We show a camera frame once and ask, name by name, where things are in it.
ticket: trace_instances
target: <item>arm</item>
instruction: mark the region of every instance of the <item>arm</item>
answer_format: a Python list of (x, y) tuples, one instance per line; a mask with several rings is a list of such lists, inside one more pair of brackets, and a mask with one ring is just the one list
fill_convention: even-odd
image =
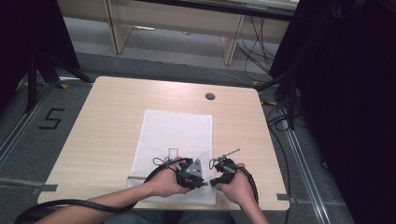
[[(242, 163), (238, 164), (238, 166), (245, 167)], [(251, 223), (269, 224), (264, 213), (254, 200), (253, 190), (248, 183), (248, 178), (241, 171), (238, 170), (236, 172), (230, 184), (217, 184), (217, 187), (223, 191), (231, 202), (239, 204)]]
[[(112, 207), (125, 207), (147, 197), (168, 197), (177, 193), (185, 194), (189, 191), (190, 189), (182, 188), (176, 182), (175, 172), (165, 169), (143, 185), (95, 197), (89, 199), (89, 201)], [(44, 217), (37, 223), (102, 223), (113, 215), (87, 207), (70, 205)]]

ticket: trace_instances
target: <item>floor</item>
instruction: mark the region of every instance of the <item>floor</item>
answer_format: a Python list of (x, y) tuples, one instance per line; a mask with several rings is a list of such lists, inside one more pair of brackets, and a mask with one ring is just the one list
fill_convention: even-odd
[[(139, 77), (250, 88), (256, 83), (271, 80), (257, 65), (247, 61), (239, 49), (235, 52), (232, 64), (224, 65), (221, 40), (217, 36), (136, 29), (132, 31), (130, 42), (122, 54), (116, 55), (111, 47), (106, 23), (67, 18), (65, 22), (81, 71), (90, 77)], [(243, 48), (242, 40), (238, 40), (238, 43)], [(254, 41), (246, 41), (245, 44), (248, 49), (254, 47), (254, 50), (258, 50)], [(278, 45), (265, 43), (265, 47), (275, 55)], [(59, 70), (59, 74), (71, 77), (63, 70)], [(78, 111), (91, 89), (78, 81), (68, 84), (66, 90), (51, 90), (7, 162), (0, 167), (0, 223), (11, 223), (18, 213), (35, 203), (37, 195), (32, 190), (34, 185), (45, 182), (62, 150), (66, 133), (73, 127)], [(261, 92), (261, 100), (273, 102), (275, 90), (276, 86)], [(22, 85), (12, 104), (1, 111), (1, 142), (6, 140), (7, 134), (21, 118), (25, 101), (26, 88)], [(68, 111), (62, 125), (56, 132), (40, 131), (43, 133), (37, 136), (36, 127), (47, 125), (43, 121), (44, 117), (54, 107), (66, 108)], [(273, 109), (273, 106), (263, 106), (263, 115), (267, 120), (278, 116), (276, 111), (271, 112)], [(321, 156), (315, 139), (309, 132), (309, 124), (304, 122), (304, 116), (296, 118), (295, 122), (295, 133), (309, 172), (325, 204), (331, 221), (329, 223), (354, 223), (331, 174), (321, 164)], [(273, 127), (273, 143), (285, 186), (290, 186), (291, 204), (289, 212), (264, 211), (264, 214), (271, 223), (323, 223), (318, 221), (288, 138), (279, 128), (281, 123)], [(6, 180), (12, 180), (14, 184), (5, 184)], [(241, 211), (233, 212), (233, 217), (236, 223), (248, 223)]]

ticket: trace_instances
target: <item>wooden tabletop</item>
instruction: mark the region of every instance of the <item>wooden tabletop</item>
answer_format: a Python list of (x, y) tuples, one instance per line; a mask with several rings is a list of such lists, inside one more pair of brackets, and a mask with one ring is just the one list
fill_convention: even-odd
[[(216, 98), (207, 100), (213, 93)], [(213, 116), (214, 157), (241, 148), (229, 158), (252, 173), (262, 210), (287, 210), (283, 179), (253, 89), (144, 79), (99, 77), (78, 115), (38, 202), (89, 199), (126, 188), (146, 109)], [(239, 210), (218, 194), (213, 206), (138, 203), (136, 208)]]

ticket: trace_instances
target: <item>white cloth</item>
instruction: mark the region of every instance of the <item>white cloth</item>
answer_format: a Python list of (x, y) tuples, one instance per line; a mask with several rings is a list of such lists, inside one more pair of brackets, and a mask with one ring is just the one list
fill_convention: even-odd
[(213, 159), (212, 126), (212, 115), (146, 110), (127, 187), (143, 184), (146, 177), (158, 167), (153, 159), (164, 160), (169, 155), (169, 148), (178, 148), (179, 157), (192, 158), (194, 161), (200, 159), (203, 179), (208, 186), (196, 188), (185, 195), (150, 197), (144, 202), (216, 204), (216, 188), (209, 184), (209, 180), (215, 178), (215, 171), (209, 169), (209, 161)]

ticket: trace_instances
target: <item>gray pants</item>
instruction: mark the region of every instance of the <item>gray pants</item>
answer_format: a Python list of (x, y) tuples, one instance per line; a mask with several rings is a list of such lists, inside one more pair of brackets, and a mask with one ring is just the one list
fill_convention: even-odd
[[(105, 221), (105, 224), (157, 224), (164, 223), (164, 211), (158, 210), (131, 210), (117, 214)], [(180, 218), (179, 224), (230, 224), (230, 212), (186, 211)]]

